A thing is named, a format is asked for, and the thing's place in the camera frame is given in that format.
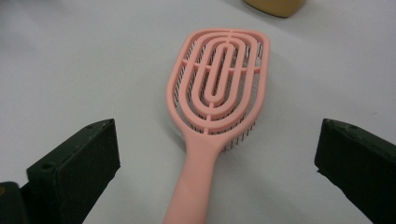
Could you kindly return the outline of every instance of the hairbrush handle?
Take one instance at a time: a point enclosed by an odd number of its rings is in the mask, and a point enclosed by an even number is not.
[[[187,155],[163,224],[204,224],[210,186],[221,146],[186,139]]]

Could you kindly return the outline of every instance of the white surface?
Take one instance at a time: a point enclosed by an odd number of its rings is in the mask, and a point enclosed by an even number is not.
[[[262,31],[272,50],[255,131],[220,156],[207,223],[370,223],[314,157],[321,121],[396,143],[396,1],[308,0],[294,16],[240,0],[0,3],[0,181],[83,126],[116,120],[121,169],[84,223],[161,223],[184,160],[164,90],[187,35]]]

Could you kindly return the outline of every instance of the hole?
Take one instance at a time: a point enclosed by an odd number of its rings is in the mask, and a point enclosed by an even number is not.
[[[41,169],[43,169],[43,170],[45,170],[45,171],[48,171],[48,170],[52,169],[53,166],[54,166],[54,165],[53,165],[52,163],[46,163],[46,164],[44,164],[44,165],[41,166]]]

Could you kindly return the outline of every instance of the pink hairbrush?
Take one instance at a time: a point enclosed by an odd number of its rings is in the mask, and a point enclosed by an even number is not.
[[[188,36],[166,89],[187,155],[164,224],[203,224],[220,152],[243,140],[262,110],[270,43],[262,33],[200,30]]]

